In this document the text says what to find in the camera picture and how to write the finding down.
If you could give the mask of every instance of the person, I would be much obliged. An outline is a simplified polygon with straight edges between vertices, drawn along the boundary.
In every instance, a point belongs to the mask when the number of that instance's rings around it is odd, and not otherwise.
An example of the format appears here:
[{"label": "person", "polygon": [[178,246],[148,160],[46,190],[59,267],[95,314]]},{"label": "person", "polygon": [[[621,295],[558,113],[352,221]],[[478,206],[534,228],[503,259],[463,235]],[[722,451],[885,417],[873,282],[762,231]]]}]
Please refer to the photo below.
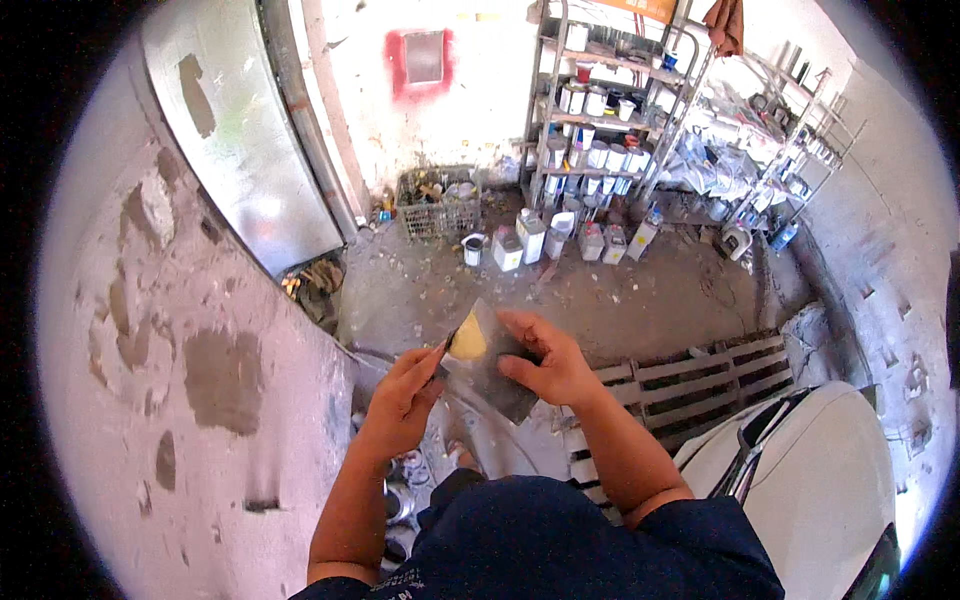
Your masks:
[{"label": "person", "polygon": [[782,598],[733,497],[694,499],[657,440],[607,391],[573,338],[535,313],[498,311],[541,362],[502,356],[507,377],[580,420],[613,526],[585,494],[540,476],[487,481],[459,468],[419,515],[410,558],[378,582],[383,482],[415,448],[443,389],[444,350],[406,352],[377,386],[310,544],[311,598]]}]

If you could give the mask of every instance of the red spray paint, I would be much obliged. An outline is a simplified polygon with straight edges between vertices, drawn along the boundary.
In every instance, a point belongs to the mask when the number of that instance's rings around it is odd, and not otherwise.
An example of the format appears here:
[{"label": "red spray paint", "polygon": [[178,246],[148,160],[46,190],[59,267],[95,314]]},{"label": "red spray paint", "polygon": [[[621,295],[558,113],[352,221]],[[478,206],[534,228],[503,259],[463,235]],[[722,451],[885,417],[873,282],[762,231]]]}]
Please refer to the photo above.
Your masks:
[{"label": "red spray paint", "polygon": [[383,59],[394,81],[394,103],[418,105],[445,95],[453,84],[453,32],[444,29],[444,76],[438,82],[407,83],[407,66],[403,51],[403,37],[418,30],[393,30],[384,38]]}]

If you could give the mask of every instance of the plastic crate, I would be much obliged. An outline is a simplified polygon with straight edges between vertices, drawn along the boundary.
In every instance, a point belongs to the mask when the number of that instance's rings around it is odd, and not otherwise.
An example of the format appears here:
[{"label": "plastic crate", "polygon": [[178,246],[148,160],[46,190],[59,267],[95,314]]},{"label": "plastic crate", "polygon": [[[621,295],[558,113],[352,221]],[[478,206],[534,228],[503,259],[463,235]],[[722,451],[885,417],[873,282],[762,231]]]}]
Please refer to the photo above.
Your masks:
[{"label": "plastic crate", "polygon": [[[471,166],[414,169],[400,176],[396,183],[396,213],[403,224],[407,239],[446,237],[475,231],[480,224],[480,195],[482,182],[473,176]],[[417,186],[421,181],[439,183],[444,191],[451,185],[469,181],[474,190],[469,200],[459,199],[420,204],[422,197]]]}]

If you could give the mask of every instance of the dark blue shirt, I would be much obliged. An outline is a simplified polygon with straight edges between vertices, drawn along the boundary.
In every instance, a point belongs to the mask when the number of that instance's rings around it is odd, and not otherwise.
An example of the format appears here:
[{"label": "dark blue shirt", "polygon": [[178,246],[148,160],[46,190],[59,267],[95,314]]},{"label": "dark blue shirt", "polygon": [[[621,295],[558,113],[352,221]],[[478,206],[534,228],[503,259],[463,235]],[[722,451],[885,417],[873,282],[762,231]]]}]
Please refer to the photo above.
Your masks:
[{"label": "dark blue shirt", "polygon": [[630,531],[548,477],[474,485],[436,516],[410,559],[374,588],[323,579],[294,598],[782,598],[732,497],[676,500]]}]

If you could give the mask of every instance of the foot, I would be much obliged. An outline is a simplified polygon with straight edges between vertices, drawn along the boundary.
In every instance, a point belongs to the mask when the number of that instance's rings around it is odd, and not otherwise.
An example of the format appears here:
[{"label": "foot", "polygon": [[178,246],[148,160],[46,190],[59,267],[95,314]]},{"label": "foot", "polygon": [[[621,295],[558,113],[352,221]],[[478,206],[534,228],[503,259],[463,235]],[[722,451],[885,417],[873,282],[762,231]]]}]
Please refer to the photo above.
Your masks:
[{"label": "foot", "polygon": [[456,461],[457,467],[469,468],[483,474],[483,470],[480,469],[476,459],[473,458],[473,455],[460,440],[453,440],[446,446],[446,455]]}]

